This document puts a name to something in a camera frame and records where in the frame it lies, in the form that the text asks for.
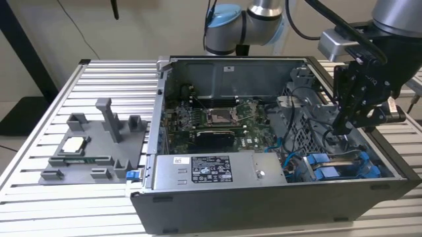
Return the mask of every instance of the wall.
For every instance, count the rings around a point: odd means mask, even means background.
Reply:
[[[309,6],[303,0],[290,0],[293,20],[301,32],[307,36],[321,36],[323,30],[334,24]],[[371,19],[371,10],[377,0],[321,0],[321,2],[347,21],[362,22]],[[314,56],[325,59],[318,51],[318,41],[301,38],[290,29],[282,43],[282,55]]]
[[[64,84],[82,58],[95,54],[56,0],[10,0],[52,78]],[[160,55],[203,55],[206,0],[119,0],[114,19],[108,0],[60,0],[102,59],[156,59]],[[219,0],[243,7],[251,0]],[[251,47],[271,55],[273,47]]]
[[[2,31],[0,49],[0,102],[19,101],[24,96],[42,96]]]

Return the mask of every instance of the motherboard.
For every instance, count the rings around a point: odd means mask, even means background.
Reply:
[[[191,97],[166,110],[170,154],[265,152],[277,136],[262,100]]]

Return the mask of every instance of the aluminum extrusion table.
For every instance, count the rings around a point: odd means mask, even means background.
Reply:
[[[335,63],[322,61],[333,74]],[[156,94],[155,61],[91,61],[79,65],[51,108],[0,177],[2,236],[147,237],[126,184],[40,186],[40,171],[67,131],[71,113],[100,120],[99,97],[112,98],[120,119],[151,120]],[[412,118],[378,127],[418,174],[422,174],[422,128]],[[422,236],[422,186],[399,200],[385,201],[354,222],[214,232],[199,237],[239,236],[374,237]]]

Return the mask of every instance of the warning label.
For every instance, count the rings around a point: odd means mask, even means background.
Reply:
[[[230,157],[192,157],[192,182],[233,182]]]

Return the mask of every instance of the floor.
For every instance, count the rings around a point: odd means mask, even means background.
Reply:
[[[10,110],[18,102],[0,102],[0,120],[4,118]],[[6,137],[0,136],[0,145],[19,150],[24,144],[27,137]],[[6,167],[15,157],[16,152],[0,147],[0,175]]]

